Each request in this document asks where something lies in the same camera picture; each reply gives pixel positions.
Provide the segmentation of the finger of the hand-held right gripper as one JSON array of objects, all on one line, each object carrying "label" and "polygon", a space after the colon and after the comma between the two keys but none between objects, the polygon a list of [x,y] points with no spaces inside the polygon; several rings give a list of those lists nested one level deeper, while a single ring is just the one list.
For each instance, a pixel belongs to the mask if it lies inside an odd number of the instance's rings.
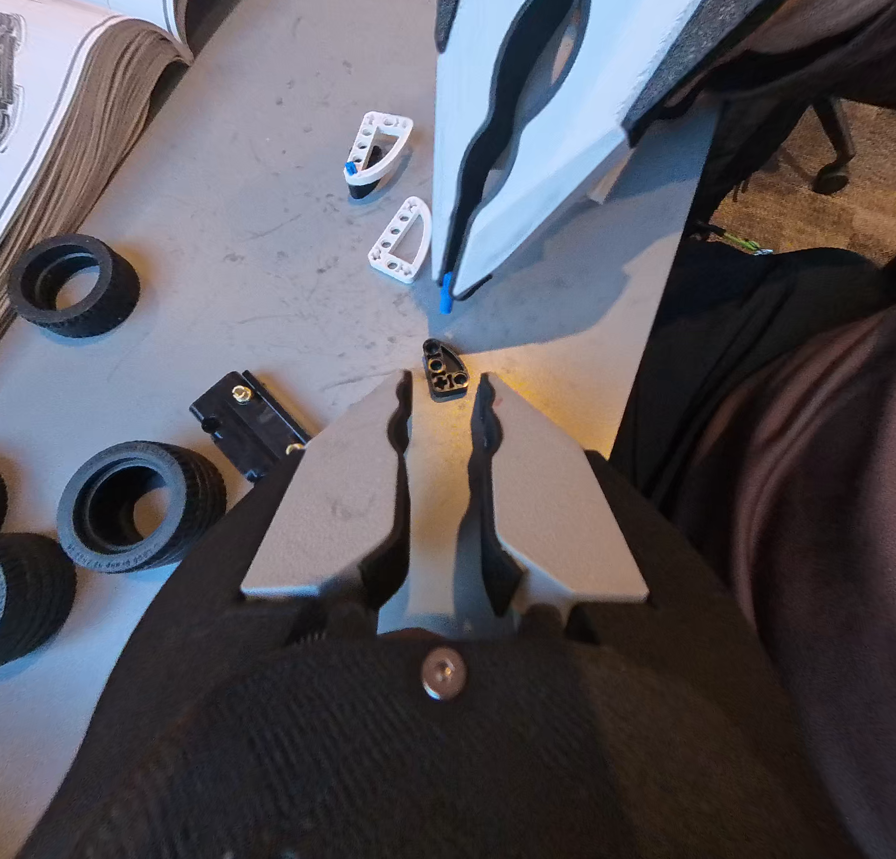
[{"label": "finger of the hand-held right gripper", "polygon": [[456,275],[521,94],[564,21],[564,0],[438,0],[432,271]]},{"label": "finger of the hand-held right gripper", "polygon": [[702,0],[452,0],[452,299],[623,163]]}]

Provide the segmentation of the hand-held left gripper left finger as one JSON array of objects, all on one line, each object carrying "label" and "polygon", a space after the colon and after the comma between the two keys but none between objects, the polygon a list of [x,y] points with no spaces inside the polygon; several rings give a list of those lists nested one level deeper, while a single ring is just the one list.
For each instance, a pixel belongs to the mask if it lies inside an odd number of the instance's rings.
[{"label": "hand-held left gripper left finger", "polygon": [[411,373],[393,372],[310,440],[245,574],[246,596],[352,596],[378,611],[399,591],[412,394]]}]

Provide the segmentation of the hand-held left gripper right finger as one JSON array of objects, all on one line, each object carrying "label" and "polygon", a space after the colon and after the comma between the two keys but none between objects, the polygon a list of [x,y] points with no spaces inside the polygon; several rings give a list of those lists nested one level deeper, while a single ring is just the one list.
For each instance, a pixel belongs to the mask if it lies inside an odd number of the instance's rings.
[{"label": "hand-held left gripper right finger", "polygon": [[481,570],[498,617],[536,606],[569,618],[587,604],[649,598],[588,461],[565,430],[495,373],[481,375]]}]

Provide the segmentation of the white curved brick with pin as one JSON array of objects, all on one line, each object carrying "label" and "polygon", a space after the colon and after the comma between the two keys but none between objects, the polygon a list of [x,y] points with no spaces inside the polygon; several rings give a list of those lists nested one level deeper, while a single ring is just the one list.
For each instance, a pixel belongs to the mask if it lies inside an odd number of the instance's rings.
[{"label": "white curved brick with pin", "polygon": [[413,120],[406,116],[377,111],[363,115],[343,168],[350,198],[369,196],[392,172],[412,129]]}]

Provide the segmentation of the black panel brick with pins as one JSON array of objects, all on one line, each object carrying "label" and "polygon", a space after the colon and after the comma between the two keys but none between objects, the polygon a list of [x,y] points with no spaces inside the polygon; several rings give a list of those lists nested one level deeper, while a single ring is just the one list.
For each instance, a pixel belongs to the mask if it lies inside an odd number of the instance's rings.
[{"label": "black panel brick with pins", "polygon": [[189,411],[250,484],[262,480],[288,454],[303,452],[313,438],[250,371],[226,374],[196,398]]}]

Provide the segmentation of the plain white curved brick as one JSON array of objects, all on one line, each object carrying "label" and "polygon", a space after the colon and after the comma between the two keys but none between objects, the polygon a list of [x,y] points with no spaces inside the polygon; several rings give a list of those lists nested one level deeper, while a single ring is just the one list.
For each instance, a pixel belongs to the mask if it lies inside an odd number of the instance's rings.
[{"label": "plain white curved brick", "polygon": [[[405,259],[398,250],[415,228],[420,229],[420,240],[413,255]],[[410,285],[427,260],[431,240],[432,215],[427,203],[417,196],[407,197],[368,250],[368,265],[402,285]]]}]

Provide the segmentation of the small black curved brick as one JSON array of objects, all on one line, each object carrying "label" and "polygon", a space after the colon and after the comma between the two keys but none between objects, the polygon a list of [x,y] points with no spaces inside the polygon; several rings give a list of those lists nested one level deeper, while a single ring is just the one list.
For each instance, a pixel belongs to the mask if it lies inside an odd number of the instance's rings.
[{"label": "small black curved brick", "polygon": [[445,342],[427,338],[422,345],[423,368],[430,397],[446,402],[467,394],[469,372],[461,356]]}]

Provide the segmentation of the person's right forearm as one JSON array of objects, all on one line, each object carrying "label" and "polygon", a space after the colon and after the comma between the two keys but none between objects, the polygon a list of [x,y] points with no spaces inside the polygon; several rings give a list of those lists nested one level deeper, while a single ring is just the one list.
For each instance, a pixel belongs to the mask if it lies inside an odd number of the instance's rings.
[{"label": "person's right forearm", "polygon": [[895,0],[785,0],[666,115],[702,92],[731,102],[832,94],[894,109]]}]

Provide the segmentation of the grey desk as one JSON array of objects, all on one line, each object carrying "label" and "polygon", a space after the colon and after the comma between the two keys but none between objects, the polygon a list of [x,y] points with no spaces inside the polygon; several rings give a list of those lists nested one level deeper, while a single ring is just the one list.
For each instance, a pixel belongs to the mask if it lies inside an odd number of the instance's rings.
[{"label": "grey desk", "polygon": [[[606,203],[570,206],[441,315],[428,265],[403,286],[366,259],[404,198],[431,199],[436,2],[241,0],[219,25],[86,222],[138,269],[134,314],[94,341],[20,321],[2,339],[10,529],[53,534],[76,469],[132,439],[204,452],[239,499],[247,483],[188,410],[228,372],[255,373],[318,430],[412,369],[411,571],[380,625],[491,626],[458,546],[472,399],[429,398],[422,343],[445,337],[474,381],[496,372],[608,453],[712,125],[691,113],[653,127]],[[369,111],[413,129],[355,200],[343,168]]]}]

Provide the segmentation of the black chair base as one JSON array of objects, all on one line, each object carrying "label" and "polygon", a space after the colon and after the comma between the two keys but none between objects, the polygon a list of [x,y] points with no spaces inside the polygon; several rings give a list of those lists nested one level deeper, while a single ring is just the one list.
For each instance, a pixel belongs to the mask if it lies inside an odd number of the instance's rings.
[{"label": "black chair base", "polygon": [[856,155],[852,130],[840,98],[823,96],[812,103],[812,108],[834,151],[834,159],[818,170],[812,182],[812,192],[830,196],[843,190],[849,183],[849,165]]}]

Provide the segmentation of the person's clothed body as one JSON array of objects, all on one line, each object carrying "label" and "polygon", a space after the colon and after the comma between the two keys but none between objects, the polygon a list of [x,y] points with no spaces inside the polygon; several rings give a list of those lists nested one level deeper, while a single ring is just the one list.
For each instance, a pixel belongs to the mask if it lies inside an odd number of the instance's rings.
[{"label": "person's clothed body", "polygon": [[894,261],[684,240],[610,462],[729,587],[849,833],[894,857]]}]

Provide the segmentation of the open instruction booklet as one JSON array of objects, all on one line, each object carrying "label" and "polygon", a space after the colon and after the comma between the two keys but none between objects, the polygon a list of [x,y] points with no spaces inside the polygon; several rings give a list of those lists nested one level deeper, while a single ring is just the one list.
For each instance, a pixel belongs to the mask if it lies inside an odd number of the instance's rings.
[{"label": "open instruction booklet", "polygon": [[1,320],[38,308],[14,268],[79,229],[241,0],[1,0]]}]

